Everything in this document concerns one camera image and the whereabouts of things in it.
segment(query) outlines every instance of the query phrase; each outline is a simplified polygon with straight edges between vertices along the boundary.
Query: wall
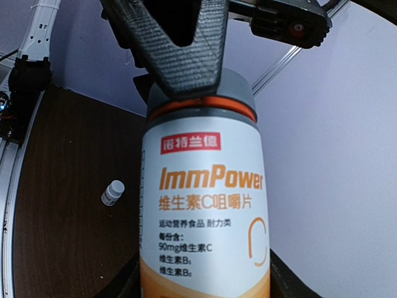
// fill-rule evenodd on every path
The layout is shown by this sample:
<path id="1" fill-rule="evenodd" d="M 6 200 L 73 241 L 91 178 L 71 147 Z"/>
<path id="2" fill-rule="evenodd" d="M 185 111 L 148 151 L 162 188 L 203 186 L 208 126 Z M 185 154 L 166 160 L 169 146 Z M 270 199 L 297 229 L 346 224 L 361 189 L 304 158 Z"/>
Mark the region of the wall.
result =
<path id="1" fill-rule="evenodd" d="M 277 254 L 323 297 L 396 297 L 397 28 L 349 4 L 257 97 Z"/>
<path id="2" fill-rule="evenodd" d="M 7 11 L 0 18 L 0 52 L 10 52 L 20 45 L 33 3 L 34 0 L 0 1 L 0 11 Z M 51 41 L 54 83 L 144 114 L 146 106 L 132 78 L 145 71 L 134 68 L 130 52 L 117 45 L 109 24 L 100 18 L 101 11 L 99 0 L 61 3 Z M 247 23 L 231 21 L 224 65 L 253 83 L 289 48 L 286 44 L 253 36 Z"/>

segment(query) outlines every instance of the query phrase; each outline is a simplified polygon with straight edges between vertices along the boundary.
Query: orange ring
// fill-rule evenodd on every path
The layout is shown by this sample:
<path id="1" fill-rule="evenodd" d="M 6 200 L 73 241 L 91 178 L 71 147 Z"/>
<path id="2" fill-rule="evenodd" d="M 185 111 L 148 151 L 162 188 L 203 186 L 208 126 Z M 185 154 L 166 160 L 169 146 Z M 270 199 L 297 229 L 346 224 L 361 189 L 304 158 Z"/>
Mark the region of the orange ring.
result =
<path id="1" fill-rule="evenodd" d="M 256 123 L 256 115 L 254 111 L 243 104 L 242 102 L 235 101 L 233 99 L 218 97 L 218 96 L 207 96 L 199 99 L 189 99 L 187 101 L 173 101 L 169 104 L 166 104 L 163 107 L 160 107 L 158 110 L 153 111 L 149 115 L 149 122 L 152 122 L 154 119 L 168 114 L 170 112 L 174 112 L 180 109 L 186 109 L 190 107 L 217 107 L 220 109 L 231 110 L 242 114 L 248 118 L 250 118 L 254 123 Z"/>

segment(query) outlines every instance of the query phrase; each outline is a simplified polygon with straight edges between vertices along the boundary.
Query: white bottle cap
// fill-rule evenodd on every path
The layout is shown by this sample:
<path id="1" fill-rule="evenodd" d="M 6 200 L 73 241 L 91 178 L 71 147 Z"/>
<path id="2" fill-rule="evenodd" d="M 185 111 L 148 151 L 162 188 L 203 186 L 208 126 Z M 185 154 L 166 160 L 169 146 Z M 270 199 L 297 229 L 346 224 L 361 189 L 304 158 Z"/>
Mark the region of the white bottle cap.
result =
<path id="1" fill-rule="evenodd" d="M 114 180 L 109 185 L 109 192 L 114 198 L 119 198 L 124 192 L 124 184 L 119 180 Z"/>

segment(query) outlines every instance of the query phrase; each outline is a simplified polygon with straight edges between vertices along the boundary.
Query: wooden table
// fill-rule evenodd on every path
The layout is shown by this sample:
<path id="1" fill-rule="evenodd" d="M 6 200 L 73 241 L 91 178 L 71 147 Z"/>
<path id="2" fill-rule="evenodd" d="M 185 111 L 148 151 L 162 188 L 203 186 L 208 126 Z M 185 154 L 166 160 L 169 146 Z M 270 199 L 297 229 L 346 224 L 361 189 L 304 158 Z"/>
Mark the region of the wooden table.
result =
<path id="1" fill-rule="evenodd" d="M 145 129 L 138 115 L 54 86 L 45 93 L 17 198 L 17 298 L 92 297 L 138 251 Z M 113 179 L 126 188 L 106 207 Z"/>

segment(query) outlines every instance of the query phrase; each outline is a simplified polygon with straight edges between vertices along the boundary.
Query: red rectangle label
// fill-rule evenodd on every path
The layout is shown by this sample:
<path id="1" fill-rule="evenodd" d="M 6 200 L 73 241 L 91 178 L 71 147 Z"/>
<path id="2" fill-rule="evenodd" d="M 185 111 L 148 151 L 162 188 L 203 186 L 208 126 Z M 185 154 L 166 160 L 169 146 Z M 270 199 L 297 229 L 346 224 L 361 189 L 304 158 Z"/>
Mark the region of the red rectangle label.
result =
<path id="1" fill-rule="evenodd" d="M 221 150 L 221 134 L 192 132 L 161 138 L 161 154 L 197 150 Z"/>

